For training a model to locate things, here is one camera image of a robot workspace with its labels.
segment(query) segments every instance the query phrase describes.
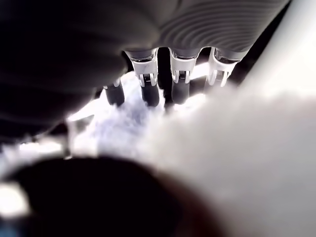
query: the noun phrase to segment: white fluffy material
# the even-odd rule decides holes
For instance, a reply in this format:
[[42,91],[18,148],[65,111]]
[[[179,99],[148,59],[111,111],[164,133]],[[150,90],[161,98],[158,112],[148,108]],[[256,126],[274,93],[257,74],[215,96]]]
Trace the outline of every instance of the white fluffy material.
[[315,98],[213,90],[194,112],[152,120],[140,147],[203,193],[230,237],[315,236]]
[[138,140],[152,116],[164,114],[162,91],[157,107],[147,107],[142,99],[141,86],[134,72],[121,77],[125,102],[120,107],[111,106],[103,90],[94,119],[88,128],[74,138],[74,154],[78,156],[99,154],[137,158]]

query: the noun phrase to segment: dark round object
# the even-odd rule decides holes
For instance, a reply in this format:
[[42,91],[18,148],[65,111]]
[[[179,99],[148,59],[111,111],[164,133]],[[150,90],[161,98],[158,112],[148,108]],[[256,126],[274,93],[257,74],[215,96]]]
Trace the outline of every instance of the dark round object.
[[190,83],[179,80],[178,83],[172,81],[171,97],[174,103],[183,104],[189,97]]
[[157,84],[142,87],[142,97],[148,106],[156,107],[159,104],[159,92]]
[[174,194],[119,158],[55,157],[13,173],[36,215],[25,237],[170,237],[182,219]]
[[118,87],[115,87],[114,85],[108,86],[108,88],[105,89],[105,92],[110,105],[116,104],[117,106],[120,106],[124,103],[125,96],[121,82],[119,83]]

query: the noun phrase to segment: bright light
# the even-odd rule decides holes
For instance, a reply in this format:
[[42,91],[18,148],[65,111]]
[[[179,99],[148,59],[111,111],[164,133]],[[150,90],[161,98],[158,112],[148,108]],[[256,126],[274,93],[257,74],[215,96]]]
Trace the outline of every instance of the bright light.
[[30,142],[21,144],[19,146],[19,150],[22,152],[38,152],[40,154],[49,154],[61,152],[63,150],[63,146],[62,144],[53,141],[45,141],[42,143]]
[[68,121],[77,121],[77,120],[89,117],[91,115],[94,115],[99,107],[99,101],[100,99],[95,99],[95,100],[90,101],[86,106],[84,106],[77,113],[68,117]]
[[195,96],[190,97],[186,100],[183,105],[175,104],[173,109],[175,111],[191,111],[191,109],[195,109],[201,104],[205,102],[205,95],[204,94],[197,94]]
[[29,213],[28,200],[19,185],[0,184],[0,216],[13,218]]
[[203,76],[206,76],[209,71],[209,64],[208,63],[202,63],[199,65],[196,65],[191,73],[190,79],[194,80]]

